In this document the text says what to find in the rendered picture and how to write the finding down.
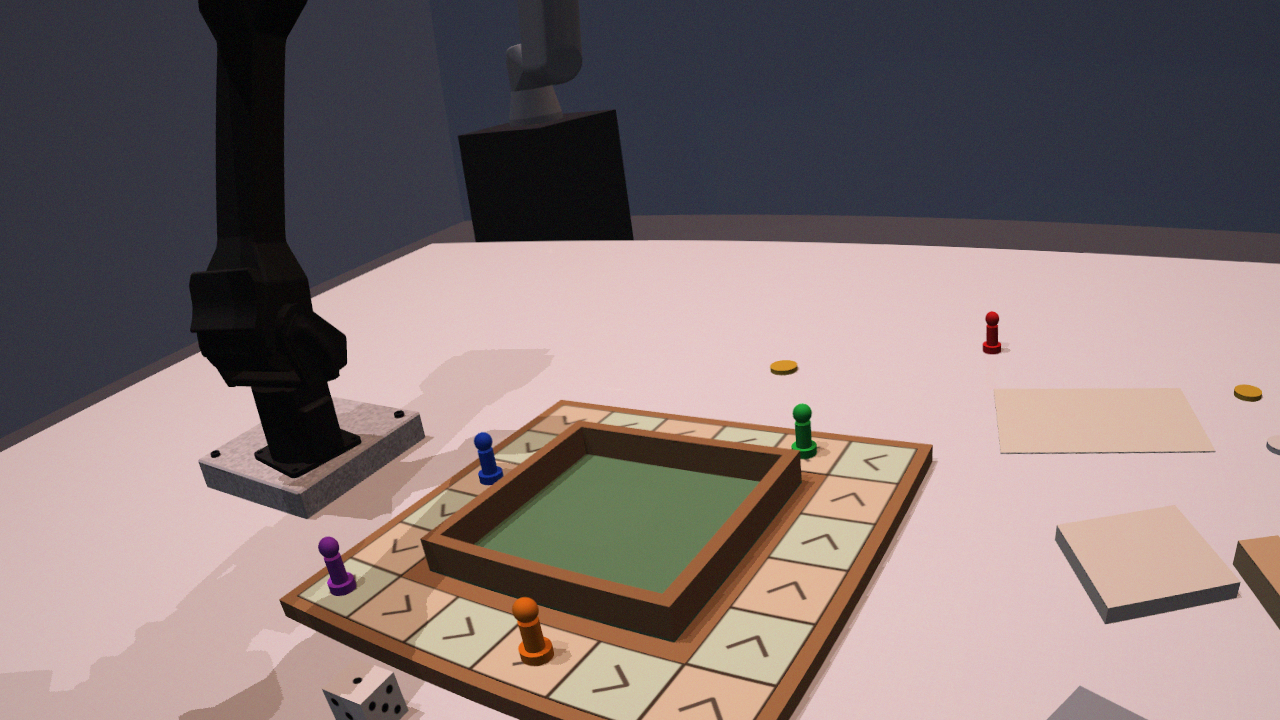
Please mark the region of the green game pawn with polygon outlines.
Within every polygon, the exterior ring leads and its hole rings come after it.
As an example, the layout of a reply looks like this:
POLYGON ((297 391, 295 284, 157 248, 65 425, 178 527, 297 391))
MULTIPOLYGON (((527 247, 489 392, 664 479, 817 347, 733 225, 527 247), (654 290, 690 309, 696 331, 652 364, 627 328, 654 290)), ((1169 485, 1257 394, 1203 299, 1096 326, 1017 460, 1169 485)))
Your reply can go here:
POLYGON ((792 411, 795 423, 795 436, 796 441, 791 445, 791 448, 801 450, 800 459, 812 459, 817 456, 817 442, 812 439, 812 407, 806 404, 797 404, 792 411))

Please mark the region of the white die with black pips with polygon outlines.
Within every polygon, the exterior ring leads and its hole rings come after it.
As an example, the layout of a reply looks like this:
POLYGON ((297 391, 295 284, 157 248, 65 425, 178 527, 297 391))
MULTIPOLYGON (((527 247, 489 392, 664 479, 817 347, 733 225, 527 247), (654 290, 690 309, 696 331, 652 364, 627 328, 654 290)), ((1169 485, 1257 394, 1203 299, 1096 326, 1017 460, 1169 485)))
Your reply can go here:
POLYGON ((323 693, 337 720, 399 720, 408 710, 396 674, 353 659, 323 693))

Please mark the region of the red game pawn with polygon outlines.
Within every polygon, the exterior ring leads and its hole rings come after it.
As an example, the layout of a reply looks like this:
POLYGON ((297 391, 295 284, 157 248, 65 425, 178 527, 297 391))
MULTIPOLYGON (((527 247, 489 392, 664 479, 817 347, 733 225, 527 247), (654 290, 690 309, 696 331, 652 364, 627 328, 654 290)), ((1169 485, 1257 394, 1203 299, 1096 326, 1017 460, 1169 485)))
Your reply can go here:
POLYGON ((987 341, 983 342, 983 354, 1000 354, 1001 343, 998 342, 998 314, 988 313, 986 315, 986 332, 987 341))

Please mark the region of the blue pawn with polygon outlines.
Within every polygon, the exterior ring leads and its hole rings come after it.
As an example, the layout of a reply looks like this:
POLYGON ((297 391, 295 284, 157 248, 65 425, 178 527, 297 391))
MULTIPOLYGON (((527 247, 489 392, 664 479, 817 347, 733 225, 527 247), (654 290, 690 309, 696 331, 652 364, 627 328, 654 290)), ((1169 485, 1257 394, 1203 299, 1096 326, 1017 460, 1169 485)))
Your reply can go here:
POLYGON ((483 486, 492 486, 500 478, 503 478, 502 468, 497 466, 497 460, 492 447, 492 436, 486 433, 479 433, 474 437, 474 445, 477 447, 479 459, 481 462, 481 470, 477 471, 479 480, 483 486))

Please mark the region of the purple pawn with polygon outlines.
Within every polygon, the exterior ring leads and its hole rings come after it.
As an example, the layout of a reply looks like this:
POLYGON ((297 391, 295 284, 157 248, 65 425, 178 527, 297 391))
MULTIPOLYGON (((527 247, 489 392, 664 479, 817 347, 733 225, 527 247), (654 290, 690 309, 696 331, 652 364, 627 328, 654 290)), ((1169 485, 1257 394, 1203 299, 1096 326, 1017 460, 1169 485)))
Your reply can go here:
POLYGON ((317 544, 319 553, 323 555, 329 571, 326 585, 332 594, 346 596, 355 591, 355 577, 346 571, 339 553, 339 544, 333 537, 323 537, 317 544))

